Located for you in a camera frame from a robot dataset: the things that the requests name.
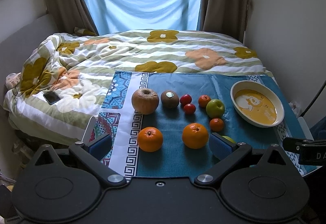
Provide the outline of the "grey headboard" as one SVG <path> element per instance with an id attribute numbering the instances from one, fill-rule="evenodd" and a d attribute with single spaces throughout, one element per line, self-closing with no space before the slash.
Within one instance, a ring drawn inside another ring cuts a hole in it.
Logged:
<path id="1" fill-rule="evenodd" d="M 39 44 L 58 31 L 51 14 L 46 14 L 1 42 L 1 88 L 6 76 L 21 71 L 23 63 Z"/>

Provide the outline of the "floral striped duvet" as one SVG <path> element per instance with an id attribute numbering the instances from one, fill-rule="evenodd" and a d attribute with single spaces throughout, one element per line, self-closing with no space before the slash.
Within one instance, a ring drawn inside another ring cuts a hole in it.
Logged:
<path id="1" fill-rule="evenodd" d="M 266 74 L 255 51 L 219 33 L 133 30 L 97 37 L 48 36 L 23 63 L 3 107 L 13 128 L 60 144 L 80 140 L 99 114 L 116 70 Z M 61 100 L 49 105 L 43 94 Z"/>

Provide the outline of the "small mandarin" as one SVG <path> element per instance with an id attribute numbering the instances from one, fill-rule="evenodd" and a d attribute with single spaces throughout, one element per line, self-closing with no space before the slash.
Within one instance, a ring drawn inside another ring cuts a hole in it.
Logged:
<path id="1" fill-rule="evenodd" d="M 211 119 L 209 127 L 213 132 L 220 132 L 224 129 L 224 121 L 220 118 Z"/>
<path id="2" fill-rule="evenodd" d="M 210 102 L 210 100 L 211 100 L 211 98 L 208 95 L 201 95 L 198 98 L 198 105 L 201 108 L 205 108 L 207 106 L 208 102 Z"/>

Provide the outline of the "black smartphone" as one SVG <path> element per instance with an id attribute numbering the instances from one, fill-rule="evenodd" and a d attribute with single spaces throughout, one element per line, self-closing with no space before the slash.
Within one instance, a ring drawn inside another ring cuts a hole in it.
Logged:
<path id="1" fill-rule="evenodd" d="M 47 103 L 49 105 L 53 105 L 56 102 L 61 100 L 61 98 L 53 91 L 48 91 L 48 92 L 44 93 L 43 97 L 45 98 L 45 100 L 47 101 Z"/>

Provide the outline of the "red tomato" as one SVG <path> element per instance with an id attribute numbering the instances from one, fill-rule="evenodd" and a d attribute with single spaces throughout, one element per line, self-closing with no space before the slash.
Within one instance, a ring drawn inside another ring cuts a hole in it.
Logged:
<path id="1" fill-rule="evenodd" d="M 192 102 L 192 97 L 189 94 L 185 94 L 180 97 L 180 104 L 182 107 L 184 107 L 187 104 L 190 104 Z"/>
<path id="2" fill-rule="evenodd" d="M 183 111 L 186 115 L 192 115 L 195 113 L 196 111 L 196 107 L 194 104 L 186 104 L 184 107 L 183 107 Z"/>

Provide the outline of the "green apple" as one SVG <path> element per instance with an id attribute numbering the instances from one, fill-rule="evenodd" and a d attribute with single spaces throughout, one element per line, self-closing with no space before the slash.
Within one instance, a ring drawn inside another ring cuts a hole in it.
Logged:
<path id="1" fill-rule="evenodd" d="M 211 118 L 221 118 L 225 113 L 225 105 L 220 99 L 212 99 L 206 105 L 206 113 Z"/>
<path id="2" fill-rule="evenodd" d="M 228 137 L 228 136 L 222 136 L 224 139 L 230 141 L 231 143 L 233 144 L 237 144 L 237 142 L 235 140 L 233 140 L 231 137 Z"/>

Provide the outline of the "cream yellow fruit bowl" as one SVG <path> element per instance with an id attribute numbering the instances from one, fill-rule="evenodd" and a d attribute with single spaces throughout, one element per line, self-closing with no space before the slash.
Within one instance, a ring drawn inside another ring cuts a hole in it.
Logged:
<path id="1" fill-rule="evenodd" d="M 238 81 L 231 87 L 235 111 L 248 123 L 262 128 L 279 125 L 285 110 L 279 97 L 268 87 L 254 81 Z"/>

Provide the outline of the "brown kiwi with sticker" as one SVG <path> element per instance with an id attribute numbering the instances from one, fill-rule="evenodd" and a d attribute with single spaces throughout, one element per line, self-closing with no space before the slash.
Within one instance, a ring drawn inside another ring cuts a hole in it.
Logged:
<path id="1" fill-rule="evenodd" d="M 166 90 L 161 94 L 161 102 L 163 107 L 173 109 L 178 107 L 180 100 L 174 91 Z"/>

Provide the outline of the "blue patterned cloth mat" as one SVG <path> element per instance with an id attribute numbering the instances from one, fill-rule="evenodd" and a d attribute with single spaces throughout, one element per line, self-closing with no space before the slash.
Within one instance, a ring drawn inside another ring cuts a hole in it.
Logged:
<path id="1" fill-rule="evenodd" d="M 248 80 L 271 89 L 281 100 L 285 118 L 276 127 L 259 128 L 245 121 L 233 106 L 231 87 L 244 77 L 216 74 L 159 74 L 116 71 L 97 117 L 91 138 L 110 135 L 112 146 L 103 163 L 112 170 L 132 176 L 196 177 L 216 164 L 217 159 L 208 146 L 190 149 L 183 144 L 182 131 L 190 123 L 208 127 L 209 117 L 202 108 L 186 115 L 181 107 L 174 109 L 159 105 L 154 113 L 141 115 L 131 105 L 131 97 L 139 88 L 150 88 L 161 94 L 174 91 L 178 96 L 190 95 L 197 102 L 201 95 L 220 99 L 225 105 L 222 117 L 225 127 L 222 135 L 237 142 L 245 142 L 256 149 L 265 149 L 272 143 L 281 143 L 285 137 L 304 138 L 304 132 L 282 92 L 271 77 L 249 75 Z M 162 147 L 153 153 L 138 148 L 137 135 L 145 127 L 155 127 L 163 135 Z"/>

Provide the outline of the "white plastic bag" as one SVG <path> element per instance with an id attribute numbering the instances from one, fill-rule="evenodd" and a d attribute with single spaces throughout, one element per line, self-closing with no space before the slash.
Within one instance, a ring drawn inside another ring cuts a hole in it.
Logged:
<path id="1" fill-rule="evenodd" d="M 291 101 L 289 103 L 290 108 L 292 109 L 294 115 L 298 118 L 300 117 L 301 113 L 302 113 L 302 109 L 299 103 L 297 103 L 296 101 Z"/>

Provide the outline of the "brownish wrinkled apple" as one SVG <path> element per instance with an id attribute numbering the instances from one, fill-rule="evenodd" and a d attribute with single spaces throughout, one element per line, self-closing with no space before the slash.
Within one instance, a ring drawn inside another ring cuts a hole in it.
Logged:
<path id="1" fill-rule="evenodd" d="M 131 104 L 138 113 L 150 115 L 157 109 L 159 105 L 159 97 L 152 89 L 141 88 L 133 93 Z"/>

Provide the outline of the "light blue window sheet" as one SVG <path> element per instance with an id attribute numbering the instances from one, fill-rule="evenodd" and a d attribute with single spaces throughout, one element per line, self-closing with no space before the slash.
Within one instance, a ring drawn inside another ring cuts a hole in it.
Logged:
<path id="1" fill-rule="evenodd" d="M 100 35 L 129 30 L 198 30 L 200 0 L 84 0 Z"/>

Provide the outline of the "large orange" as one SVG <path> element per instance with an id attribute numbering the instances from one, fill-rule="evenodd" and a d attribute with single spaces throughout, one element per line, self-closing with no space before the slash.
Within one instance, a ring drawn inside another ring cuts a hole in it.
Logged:
<path id="1" fill-rule="evenodd" d="M 191 149 L 200 149 L 208 142 L 208 131 L 200 123 L 188 124 L 182 132 L 182 141 L 184 145 Z"/>
<path id="2" fill-rule="evenodd" d="M 142 129 L 137 136 L 138 146 L 145 152 L 156 152 L 163 144 L 163 135 L 155 127 L 146 127 Z"/>

